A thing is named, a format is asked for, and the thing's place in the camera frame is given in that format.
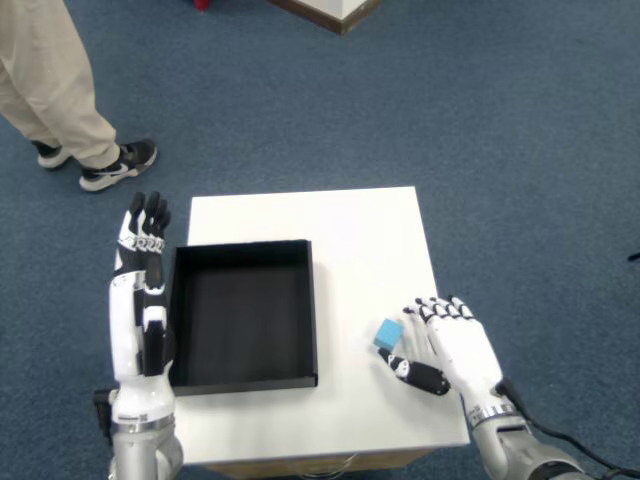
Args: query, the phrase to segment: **black cable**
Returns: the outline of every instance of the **black cable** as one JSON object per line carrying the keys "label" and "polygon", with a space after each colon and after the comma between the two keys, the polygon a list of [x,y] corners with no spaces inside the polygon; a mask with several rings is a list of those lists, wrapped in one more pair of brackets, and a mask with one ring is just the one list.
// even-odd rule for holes
{"label": "black cable", "polygon": [[558,438],[560,440],[570,443],[575,448],[577,448],[580,452],[584,453],[587,457],[590,457],[591,459],[598,462],[600,465],[604,465],[609,470],[611,470],[609,473],[607,473],[607,475],[611,475],[611,476],[605,476],[604,479],[609,480],[618,475],[625,475],[631,478],[640,478],[640,470],[619,467],[618,465],[611,463],[605,460],[604,458],[602,458],[600,455],[594,453],[589,448],[585,447],[582,443],[580,443],[578,440],[573,438],[571,435],[568,435],[563,432],[558,432],[556,430],[553,430],[549,427],[546,427],[540,424],[531,415],[529,415],[529,413],[527,412],[527,409],[524,406],[524,402],[522,401],[522,399],[520,398],[520,395],[518,394],[515,387],[513,386],[513,384],[508,378],[502,379],[502,381],[498,383],[498,385],[496,385],[495,390],[500,395],[505,395],[507,398],[509,398],[509,400],[511,400],[511,402],[514,404],[516,409],[518,409],[518,411],[525,418],[525,420],[531,423],[531,425],[533,425],[535,428],[540,430],[542,433],[550,437]]}
{"label": "black cable", "polygon": [[613,470],[610,470],[609,472],[607,472],[607,474],[605,476],[603,476],[600,480],[611,480],[614,477],[617,477],[619,475],[626,475],[628,477],[633,477],[633,473],[636,472],[636,470],[627,470],[624,468],[616,468]]}

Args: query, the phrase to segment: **black sneaker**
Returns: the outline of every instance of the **black sneaker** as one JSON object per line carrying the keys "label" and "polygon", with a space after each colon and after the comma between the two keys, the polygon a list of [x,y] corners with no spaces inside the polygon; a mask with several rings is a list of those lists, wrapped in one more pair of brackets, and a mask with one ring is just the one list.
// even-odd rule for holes
{"label": "black sneaker", "polygon": [[71,158],[71,154],[63,147],[54,148],[35,141],[31,143],[38,150],[38,165],[42,168],[53,170]]}
{"label": "black sneaker", "polygon": [[104,190],[127,177],[137,177],[153,164],[158,149],[151,140],[120,145],[118,160],[108,167],[82,169],[80,186],[88,192]]}

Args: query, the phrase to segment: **black tray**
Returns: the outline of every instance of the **black tray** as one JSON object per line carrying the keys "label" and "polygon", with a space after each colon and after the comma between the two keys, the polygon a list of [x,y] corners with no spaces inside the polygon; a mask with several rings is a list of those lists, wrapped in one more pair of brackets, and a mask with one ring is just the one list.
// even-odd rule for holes
{"label": "black tray", "polygon": [[316,386],[311,242],[176,248],[169,323],[178,395]]}

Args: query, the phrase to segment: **khaki trousers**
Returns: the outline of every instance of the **khaki trousers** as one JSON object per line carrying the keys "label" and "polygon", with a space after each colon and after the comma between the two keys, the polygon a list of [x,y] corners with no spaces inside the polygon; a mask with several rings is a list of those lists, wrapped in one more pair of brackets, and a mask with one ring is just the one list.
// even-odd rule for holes
{"label": "khaki trousers", "polygon": [[91,65],[62,0],[0,0],[0,113],[29,140],[62,145],[82,165],[116,161],[97,111]]}

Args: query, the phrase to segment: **small blue block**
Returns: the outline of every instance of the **small blue block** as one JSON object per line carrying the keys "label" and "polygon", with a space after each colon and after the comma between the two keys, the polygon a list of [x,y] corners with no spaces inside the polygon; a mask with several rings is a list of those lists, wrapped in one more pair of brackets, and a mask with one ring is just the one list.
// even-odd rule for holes
{"label": "small blue block", "polygon": [[393,347],[396,346],[400,337],[402,337],[402,325],[385,318],[384,322],[382,322],[382,325],[380,325],[380,328],[378,329],[378,333],[376,333],[376,338],[373,341],[373,344],[380,348],[386,348],[392,352]]}

